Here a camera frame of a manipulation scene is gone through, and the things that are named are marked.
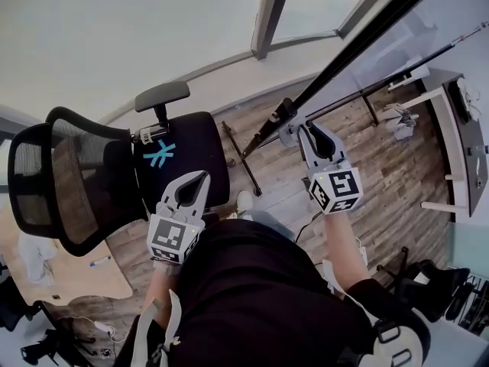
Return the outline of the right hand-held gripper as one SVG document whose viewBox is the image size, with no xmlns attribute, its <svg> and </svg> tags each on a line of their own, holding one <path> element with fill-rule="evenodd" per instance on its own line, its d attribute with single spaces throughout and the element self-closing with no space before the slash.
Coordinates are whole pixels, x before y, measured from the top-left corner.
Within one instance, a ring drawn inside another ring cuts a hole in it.
<svg viewBox="0 0 489 367">
<path fill-rule="evenodd" d="M 297 130 L 306 162 L 305 186 L 325 215 L 349 211 L 363 197 L 359 170 L 346 157 L 342 140 L 328 128 L 312 123 Z"/>
</svg>

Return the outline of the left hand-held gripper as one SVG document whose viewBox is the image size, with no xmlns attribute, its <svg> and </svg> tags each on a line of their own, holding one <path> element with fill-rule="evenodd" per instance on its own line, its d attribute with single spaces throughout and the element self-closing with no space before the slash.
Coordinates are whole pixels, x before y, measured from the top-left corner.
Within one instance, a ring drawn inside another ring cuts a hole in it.
<svg viewBox="0 0 489 367">
<path fill-rule="evenodd" d="M 167 185 L 150 217 L 147 248 L 152 260 L 185 262 L 206 227 L 202 215 L 210 183 L 208 172 L 193 171 Z"/>
</svg>

